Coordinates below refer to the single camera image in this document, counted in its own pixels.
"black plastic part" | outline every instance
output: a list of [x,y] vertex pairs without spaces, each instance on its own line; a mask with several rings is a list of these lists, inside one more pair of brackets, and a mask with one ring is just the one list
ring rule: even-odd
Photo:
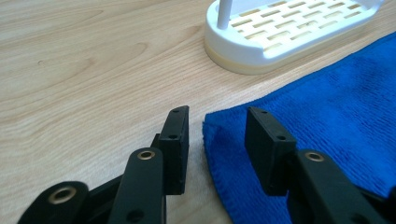
[[389,223],[396,223],[396,187],[390,190],[388,198],[376,195],[367,189],[359,188],[359,191],[371,206]]
[[293,171],[314,223],[387,223],[329,156],[308,149],[296,156]]
[[166,223],[163,154],[158,148],[132,153],[107,223]]
[[184,105],[169,112],[158,142],[164,157],[165,194],[183,194],[189,156],[188,106]]
[[22,215],[19,224],[84,223],[89,192],[81,182],[62,182],[44,190]]
[[122,175],[90,191],[90,213],[87,216],[87,224],[107,223],[121,179]]
[[286,161],[295,151],[294,137],[267,111],[247,111],[245,147],[267,195],[287,193]]

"brass grommet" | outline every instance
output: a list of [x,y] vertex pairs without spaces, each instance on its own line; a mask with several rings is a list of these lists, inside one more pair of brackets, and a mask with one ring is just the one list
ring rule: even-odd
[[55,190],[49,196],[49,203],[59,204],[65,203],[72,199],[77,193],[77,190],[74,187],[66,186],[60,189]]

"screw hole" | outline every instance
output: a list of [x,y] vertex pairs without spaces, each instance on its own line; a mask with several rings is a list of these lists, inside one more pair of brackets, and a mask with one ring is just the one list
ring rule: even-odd
[[52,204],[65,203],[72,199],[77,193],[77,190],[71,186],[66,186],[55,190],[49,196],[49,202]]
[[351,220],[353,223],[357,224],[370,224],[370,221],[367,219],[367,217],[357,213],[352,216]]
[[316,152],[307,152],[305,156],[311,161],[324,161],[324,157]]
[[150,160],[155,156],[155,153],[153,151],[142,151],[139,154],[137,154],[137,158],[139,158],[142,161]]
[[131,223],[136,223],[136,222],[139,222],[140,220],[142,220],[144,216],[145,216],[145,213],[142,210],[136,209],[136,210],[128,213],[126,220]]

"towel fold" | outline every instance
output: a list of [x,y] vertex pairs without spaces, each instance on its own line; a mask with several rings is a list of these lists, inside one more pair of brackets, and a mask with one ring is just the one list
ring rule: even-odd
[[209,170],[233,222],[290,223],[286,197],[266,196],[248,159],[249,106],[270,111],[297,148],[330,155],[355,185],[384,197],[396,186],[396,33],[261,99],[205,116]]

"wood grain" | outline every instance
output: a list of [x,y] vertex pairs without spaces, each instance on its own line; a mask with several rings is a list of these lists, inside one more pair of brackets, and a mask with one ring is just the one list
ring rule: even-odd
[[169,223],[230,223],[203,147],[205,114],[240,105],[396,31],[387,0],[364,32],[262,76],[214,64],[203,48],[211,1],[0,1],[0,220],[16,223],[44,189],[90,189],[149,146],[168,111],[191,107],[186,194]]

